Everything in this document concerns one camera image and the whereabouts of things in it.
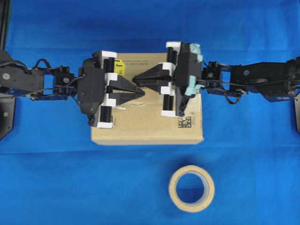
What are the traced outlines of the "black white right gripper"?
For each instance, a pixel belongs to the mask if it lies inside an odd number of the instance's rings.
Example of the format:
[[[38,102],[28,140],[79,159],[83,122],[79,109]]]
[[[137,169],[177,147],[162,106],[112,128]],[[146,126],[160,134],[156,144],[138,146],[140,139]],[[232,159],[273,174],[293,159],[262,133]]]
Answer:
[[[162,116],[184,117],[190,99],[202,87],[203,56],[200,45],[169,41],[166,43],[167,62],[136,75],[133,82],[164,95]]]

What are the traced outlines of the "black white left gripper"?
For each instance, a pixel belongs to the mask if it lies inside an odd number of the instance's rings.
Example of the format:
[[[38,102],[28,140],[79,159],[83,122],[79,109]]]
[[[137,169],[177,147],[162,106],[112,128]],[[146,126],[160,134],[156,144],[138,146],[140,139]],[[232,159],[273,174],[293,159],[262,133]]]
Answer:
[[[99,116],[99,106],[105,97],[105,73],[114,72],[114,60],[116,52],[97,51],[91,58],[83,61],[79,68],[80,79],[77,82],[77,100],[81,113],[88,118],[88,125],[96,127]],[[124,77],[109,82],[114,90],[128,92],[109,93],[109,98],[115,99],[115,105],[122,105],[131,100],[141,98],[145,95],[142,90]]]

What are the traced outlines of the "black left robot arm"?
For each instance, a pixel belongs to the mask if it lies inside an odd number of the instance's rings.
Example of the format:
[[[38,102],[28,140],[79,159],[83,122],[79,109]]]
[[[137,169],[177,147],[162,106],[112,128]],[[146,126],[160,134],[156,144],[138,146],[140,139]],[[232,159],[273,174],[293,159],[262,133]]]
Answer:
[[[31,68],[0,52],[0,89],[3,99],[28,97],[33,101],[67,100],[72,97],[88,125],[111,128],[112,108],[141,98],[145,92],[114,71],[117,54],[97,51],[85,59],[78,76],[69,67],[51,67],[39,59]]]

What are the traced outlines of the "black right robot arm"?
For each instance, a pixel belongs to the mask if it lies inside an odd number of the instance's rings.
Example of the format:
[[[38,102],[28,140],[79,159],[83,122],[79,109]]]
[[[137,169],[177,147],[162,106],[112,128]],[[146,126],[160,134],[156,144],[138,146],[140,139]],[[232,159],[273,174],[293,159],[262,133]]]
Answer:
[[[269,102],[296,97],[300,85],[300,59],[287,62],[259,62],[249,65],[226,65],[203,62],[200,45],[167,42],[165,62],[136,75],[133,82],[164,96],[161,114],[184,117],[190,99],[200,90],[224,96],[234,105],[243,95],[261,94]]]

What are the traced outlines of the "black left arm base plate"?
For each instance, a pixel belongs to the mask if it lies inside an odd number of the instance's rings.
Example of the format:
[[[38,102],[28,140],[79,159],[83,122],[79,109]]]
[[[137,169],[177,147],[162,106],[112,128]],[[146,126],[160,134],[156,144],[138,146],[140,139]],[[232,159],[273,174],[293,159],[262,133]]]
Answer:
[[[15,99],[10,95],[0,94],[0,139],[13,130],[15,115]]]

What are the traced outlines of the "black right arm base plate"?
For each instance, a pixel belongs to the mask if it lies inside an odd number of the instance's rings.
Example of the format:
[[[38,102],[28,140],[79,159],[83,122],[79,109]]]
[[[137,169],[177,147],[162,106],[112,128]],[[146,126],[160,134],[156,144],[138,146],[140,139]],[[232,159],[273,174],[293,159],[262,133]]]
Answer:
[[[293,99],[294,124],[297,133],[300,133],[300,90],[296,89]]]

